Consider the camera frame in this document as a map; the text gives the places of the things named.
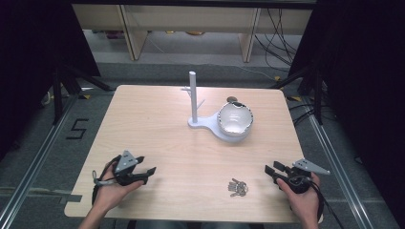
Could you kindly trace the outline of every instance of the white pole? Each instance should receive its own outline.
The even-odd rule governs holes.
[[[190,72],[190,91],[191,91],[191,114],[193,123],[197,123],[197,88],[196,88],[196,73]]]

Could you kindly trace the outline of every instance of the light wood tabletop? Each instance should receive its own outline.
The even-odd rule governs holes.
[[[157,167],[146,185],[129,194],[107,218],[190,221],[295,222],[285,194],[265,173],[273,161],[291,166],[303,158],[284,95],[278,90],[197,88],[198,116],[211,116],[229,96],[254,116],[250,134],[228,143],[209,130],[192,129],[191,102],[181,87],[120,86],[113,97],[68,202],[68,217],[91,208],[92,171],[124,150],[145,156],[134,173]],[[244,197],[231,197],[232,178],[244,181]]]

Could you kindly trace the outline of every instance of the bunch of keys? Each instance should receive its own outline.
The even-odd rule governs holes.
[[[233,194],[231,194],[230,196],[236,197],[236,196],[241,196],[244,197],[247,193],[247,191],[249,190],[247,188],[246,183],[244,183],[243,181],[238,181],[235,178],[232,178],[233,182],[229,182],[228,185],[228,191],[230,192],[235,192]]]

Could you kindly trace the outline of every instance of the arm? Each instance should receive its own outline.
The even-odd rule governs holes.
[[[113,177],[113,165],[111,165],[103,178]],[[86,218],[81,222],[79,229],[98,228],[102,219],[108,211],[115,208],[119,203],[132,191],[138,189],[143,184],[143,181],[137,181],[127,186],[121,186],[117,183],[105,185],[98,189],[95,203],[87,214]]]
[[[319,186],[319,177],[314,173],[311,176],[312,181]],[[295,194],[283,180],[277,178],[277,183],[286,193],[292,212],[300,219],[303,229],[317,229],[319,199],[315,190],[310,187],[303,194]]]

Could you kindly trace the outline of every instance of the white base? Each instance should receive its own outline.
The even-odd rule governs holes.
[[[191,128],[197,129],[197,128],[205,128],[208,130],[211,130],[211,132],[218,137],[221,140],[227,141],[227,142],[239,142],[247,137],[247,135],[244,136],[229,136],[224,134],[220,127],[218,126],[217,122],[217,116],[218,113],[213,114],[210,117],[198,117],[197,122],[193,122],[193,118],[190,117],[188,119],[188,125]]]

